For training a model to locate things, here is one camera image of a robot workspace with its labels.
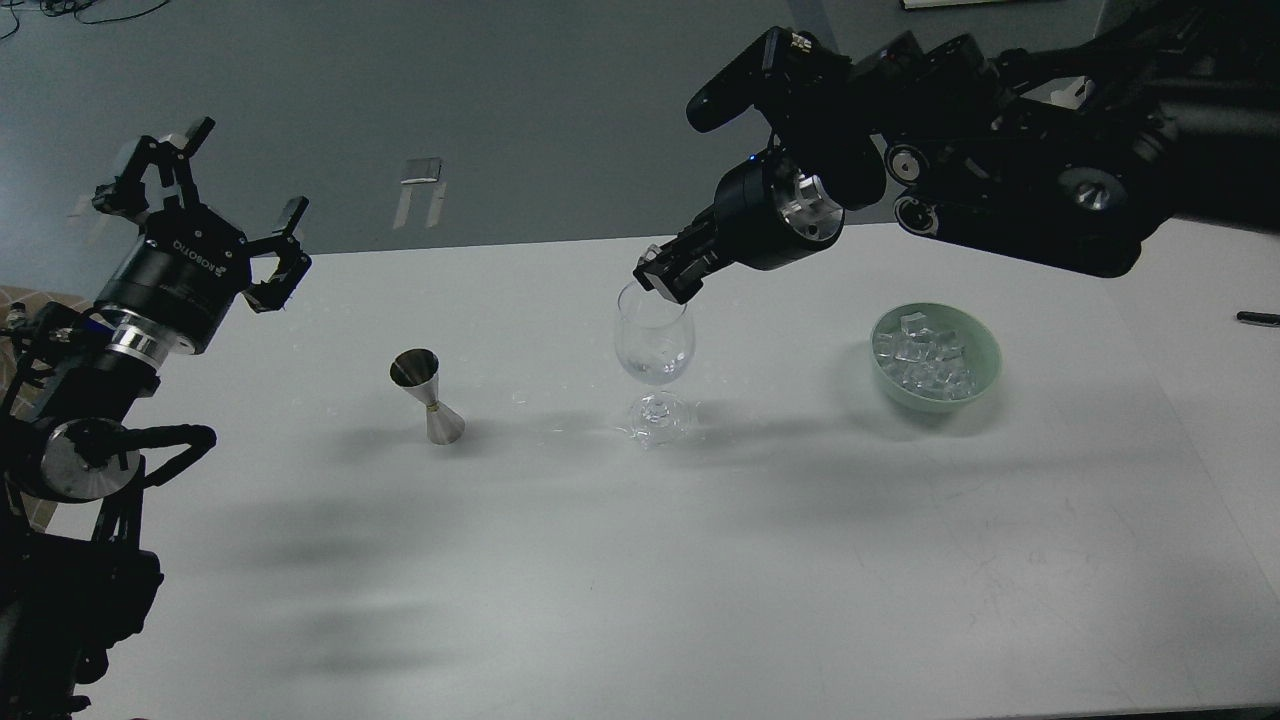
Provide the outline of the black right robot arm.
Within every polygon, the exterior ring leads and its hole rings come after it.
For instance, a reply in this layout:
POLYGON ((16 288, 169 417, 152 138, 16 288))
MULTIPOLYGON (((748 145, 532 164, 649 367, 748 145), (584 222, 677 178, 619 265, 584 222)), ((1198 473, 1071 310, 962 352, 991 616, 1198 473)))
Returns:
POLYGON ((910 234, 1098 278, 1166 220, 1277 232, 1277 4, 1155 1, 1089 42, 987 56, 905 32, 861 60, 773 27, 690 99, 700 132, 749 109, 768 145, 634 279, 687 304, 733 264, 829 249, 890 181, 910 234))

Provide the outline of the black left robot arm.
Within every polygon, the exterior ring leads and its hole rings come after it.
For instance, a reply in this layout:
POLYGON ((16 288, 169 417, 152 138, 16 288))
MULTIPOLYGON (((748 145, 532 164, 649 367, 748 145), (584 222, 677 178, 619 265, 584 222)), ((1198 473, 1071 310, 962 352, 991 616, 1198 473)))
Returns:
POLYGON ((95 301, 3 302, 3 716, 72 719, 109 651, 142 632, 164 575, 143 550, 145 493, 216 443, 196 424, 131 429, 174 354, 207 350, 236 299, 280 310, 311 266, 292 199, 259 240, 200 195, 191 160, 215 123, 122 150, 93 208, 137 227, 95 301))

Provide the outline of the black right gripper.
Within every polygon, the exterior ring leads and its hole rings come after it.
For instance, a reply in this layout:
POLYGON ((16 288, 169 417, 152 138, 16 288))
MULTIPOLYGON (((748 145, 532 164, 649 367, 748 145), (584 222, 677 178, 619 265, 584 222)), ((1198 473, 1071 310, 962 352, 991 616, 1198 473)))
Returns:
POLYGON ((773 270, 835 245, 845 209, 820 178, 783 149, 762 150, 722 177, 712 225, 687 225, 637 259, 634 279, 662 299, 689 304, 704 279, 733 264, 773 270))

